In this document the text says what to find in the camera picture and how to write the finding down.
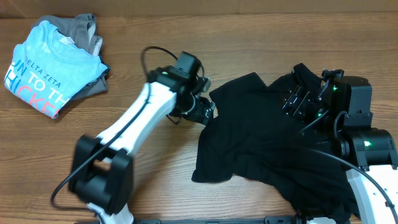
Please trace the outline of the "black t-shirt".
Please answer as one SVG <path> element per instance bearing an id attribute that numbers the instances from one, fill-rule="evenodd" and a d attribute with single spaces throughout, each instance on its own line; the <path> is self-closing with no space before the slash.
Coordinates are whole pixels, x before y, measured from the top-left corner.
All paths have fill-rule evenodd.
<path id="1" fill-rule="evenodd" d="M 213 90 L 218 115 L 200 134 L 192 180 L 218 183 L 238 175 L 275 187 L 301 212 L 321 212 L 337 223 L 357 215 L 327 136 L 282 111 L 282 101 L 298 86 L 314 92 L 320 84 L 300 63 L 271 85 L 250 73 Z"/>

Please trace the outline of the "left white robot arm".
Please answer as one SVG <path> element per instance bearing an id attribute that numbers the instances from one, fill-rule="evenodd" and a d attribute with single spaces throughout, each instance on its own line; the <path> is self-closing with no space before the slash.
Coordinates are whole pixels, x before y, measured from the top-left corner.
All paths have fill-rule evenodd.
<path id="1" fill-rule="evenodd" d="M 82 135 L 75 146 L 69 190 L 97 223 L 133 223 L 128 208 L 133 190 L 134 157 L 165 116 L 207 124 L 215 104 L 201 96 L 211 80 L 167 66 L 151 71 L 135 102 L 96 137 Z"/>

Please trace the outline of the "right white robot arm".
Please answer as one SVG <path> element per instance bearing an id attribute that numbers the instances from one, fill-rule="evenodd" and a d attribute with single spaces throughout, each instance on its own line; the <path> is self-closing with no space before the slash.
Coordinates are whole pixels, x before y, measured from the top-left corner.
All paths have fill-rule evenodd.
<path id="1" fill-rule="evenodd" d="M 328 135 L 363 223 L 397 223 L 397 149 L 388 131 L 372 126 L 371 98 L 366 78 L 328 77 L 314 91 L 299 85 L 284 93 L 282 109 Z"/>

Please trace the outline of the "grey folded t-shirt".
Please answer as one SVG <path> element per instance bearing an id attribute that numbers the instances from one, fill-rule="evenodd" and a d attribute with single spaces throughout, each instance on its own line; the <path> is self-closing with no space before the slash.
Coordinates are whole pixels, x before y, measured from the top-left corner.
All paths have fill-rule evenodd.
<path id="1" fill-rule="evenodd" d="M 59 33 L 64 36 L 71 37 L 78 48 L 84 49 L 93 56 L 100 55 L 103 38 L 97 35 L 97 20 L 94 14 L 79 14 L 74 18 L 46 15 L 35 21 L 31 25 L 30 29 L 38 26 L 42 21 L 49 21 L 58 28 Z M 89 96 L 108 91 L 106 76 L 109 71 L 110 67 L 108 67 L 96 80 L 87 84 L 78 93 L 76 93 L 72 97 L 72 100 L 80 100 L 82 98 L 87 98 Z"/>

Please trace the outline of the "light blue printed t-shirt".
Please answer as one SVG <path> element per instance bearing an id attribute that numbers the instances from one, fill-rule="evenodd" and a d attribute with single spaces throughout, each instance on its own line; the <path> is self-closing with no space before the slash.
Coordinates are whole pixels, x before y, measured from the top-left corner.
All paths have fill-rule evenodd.
<path id="1" fill-rule="evenodd" d="M 73 96 L 107 69 L 99 56 L 79 49 L 55 25 L 42 21 L 15 46 L 4 86 L 55 119 Z"/>

